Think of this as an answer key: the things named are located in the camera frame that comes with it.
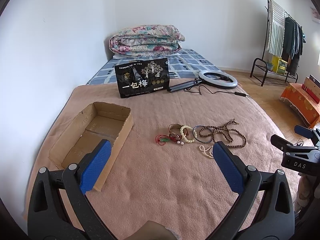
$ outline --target brown wooden bead necklace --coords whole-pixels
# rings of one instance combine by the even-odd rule
[[[247,144],[247,139],[246,139],[246,137],[245,137],[242,133],[240,133],[238,130],[236,130],[236,129],[229,129],[229,128],[228,128],[228,125],[230,125],[230,124],[239,124],[239,123],[236,122],[235,119],[233,119],[232,121],[229,121],[229,122],[227,122],[227,123],[225,123],[224,125],[221,125],[221,126],[207,125],[207,126],[205,126],[204,128],[201,128],[201,130],[199,130],[199,135],[200,135],[201,137],[209,137],[209,136],[212,136],[212,141],[213,141],[213,143],[216,143],[215,135],[218,134],[218,133],[221,133],[228,142],[232,143],[234,140],[233,140],[233,138],[231,137],[230,132],[231,132],[231,131],[234,131],[234,132],[236,132],[236,133],[243,139],[244,142],[243,142],[243,144],[238,144],[238,145],[227,145],[227,147],[230,147],[230,148],[238,148],[238,147],[240,147],[240,148],[242,148],[242,147],[246,146],[246,144]],[[209,134],[202,134],[202,132],[203,132],[205,129],[208,129],[211,133],[209,133]]]

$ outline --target black metal rack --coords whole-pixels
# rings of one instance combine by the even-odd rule
[[[282,75],[282,74],[279,74],[279,73],[276,73],[276,72],[273,72],[273,71],[270,71],[268,70],[268,65],[267,65],[267,62],[263,60],[263,57],[264,57],[264,53],[266,51],[266,44],[267,44],[267,37],[268,37],[268,25],[269,25],[269,0],[268,0],[268,8],[266,7],[267,9],[267,12],[268,12],[268,20],[267,20],[267,31],[266,31],[266,39],[264,41],[264,48],[263,48],[263,53],[262,53],[262,57],[261,58],[256,58],[254,61],[253,61],[253,64],[252,64],[252,69],[251,69],[251,73],[250,73],[250,77],[254,77],[256,78],[257,80],[259,80],[261,82],[261,86],[263,87],[263,84],[264,83],[269,83],[269,84],[276,84],[276,85],[286,85],[288,82],[288,78],[291,78],[291,79],[295,79],[295,83],[297,83],[298,81],[298,74],[296,73],[296,77],[294,77],[293,75],[289,74],[289,72],[286,71],[286,74]],[[290,14],[288,14],[286,11],[285,13],[287,14],[287,16],[289,16],[292,20],[294,20]],[[257,61],[261,61],[265,64],[265,66],[261,66],[261,65],[258,65],[256,64]],[[265,73],[263,76],[255,76],[253,74],[253,71],[254,71],[254,68],[255,67],[258,67],[259,69],[263,70]],[[278,76],[283,76],[285,79],[279,79],[279,78],[275,78],[275,77],[267,77],[267,74],[268,73],[271,73],[271,74],[274,74],[274,75],[278,75]],[[278,81],[281,81],[278,82],[278,83],[274,83],[274,82],[266,82],[266,78],[268,79],[273,79],[273,80],[278,80]]]

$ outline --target orange tablecloth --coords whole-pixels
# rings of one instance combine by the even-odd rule
[[[293,104],[313,128],[320,121],[320,104],[302,89],[302,84],[290,83],[283,91],[280,99],[287,99]]]

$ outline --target striped towel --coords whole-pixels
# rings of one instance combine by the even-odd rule
[[[285,25],[284,9],[275,1],[269,2],[268,43],[266,50],[270,54],[281,57]]]

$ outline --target red string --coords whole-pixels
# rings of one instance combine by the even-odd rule
[[[165,143],[166,143],[166,142],[161,142],[160,139],[170,139],[173,142],[177,142],[177,139],[174,138],[174,137],[169,137],[169,136],[164,135],[164,134],[159,134],[155,138],[156,143],[159,144],[159,145],[165,145]]]

